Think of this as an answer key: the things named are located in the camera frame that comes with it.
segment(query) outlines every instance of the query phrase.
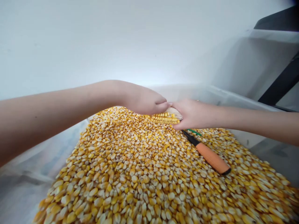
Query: forearm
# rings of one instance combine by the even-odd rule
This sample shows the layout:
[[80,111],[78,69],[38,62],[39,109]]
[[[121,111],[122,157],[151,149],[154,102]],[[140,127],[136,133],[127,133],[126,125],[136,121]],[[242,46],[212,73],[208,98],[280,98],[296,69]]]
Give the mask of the forearm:
[[218,107],[214,125],[251,132],[299,146],[299,113],[269,112],[234,107]]
[[0,166],[85,118],[120,105],[123,93],[117,84],[103,81],[0,101]]

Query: translucent plastic container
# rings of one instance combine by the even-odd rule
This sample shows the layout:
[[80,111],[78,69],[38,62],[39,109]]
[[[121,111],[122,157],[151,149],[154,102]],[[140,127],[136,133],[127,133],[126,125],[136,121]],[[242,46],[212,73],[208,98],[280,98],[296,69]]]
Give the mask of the translucent plastic container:
[[[215,105],[254,110],[278,111],[214,86],[168,85],[149,86],[168,101],[192,98]],[[65,165],[65,159],[77,144],[88,119],[26,151],[0,169],[1,223],[31,223],[39,202],[46,196],[55,176]],[[291,184],[299,187],[299,148],[259,135],[232,130],[236,138],[260,159],[267,160]]]

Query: person's left arm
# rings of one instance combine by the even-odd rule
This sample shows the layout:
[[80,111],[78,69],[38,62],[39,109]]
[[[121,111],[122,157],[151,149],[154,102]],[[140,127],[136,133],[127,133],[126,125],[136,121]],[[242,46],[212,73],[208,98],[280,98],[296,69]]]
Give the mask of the person's left arm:
[[158,114],[170,106],[155,91],[119,80],[0,101],[0,167],[89,116],[117,105],[138,114]]

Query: dried corn kernel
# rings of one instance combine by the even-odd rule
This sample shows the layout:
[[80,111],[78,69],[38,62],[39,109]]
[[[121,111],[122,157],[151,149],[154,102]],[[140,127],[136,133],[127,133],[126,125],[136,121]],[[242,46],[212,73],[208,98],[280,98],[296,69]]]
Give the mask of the dried corn kernel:
[[197,130],[201,137],[191,133],[231,166],[223,177],[166,122],[118,107],[96,114],[33,223],[286,223],[298,218],[299,190],[228,130]]

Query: orange knife handle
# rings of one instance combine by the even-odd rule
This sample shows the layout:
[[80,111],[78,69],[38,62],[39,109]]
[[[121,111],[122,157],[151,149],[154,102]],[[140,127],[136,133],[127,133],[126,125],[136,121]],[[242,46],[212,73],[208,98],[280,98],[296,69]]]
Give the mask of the orange knife handle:
[[220,174],[226,175],[229,174],[231,169],[225,163],[223,159],[219,157],[216,153],[214,153],[209,147],[206,145],[199,143],[196,146],[197,151],[201,154],[205,160]]

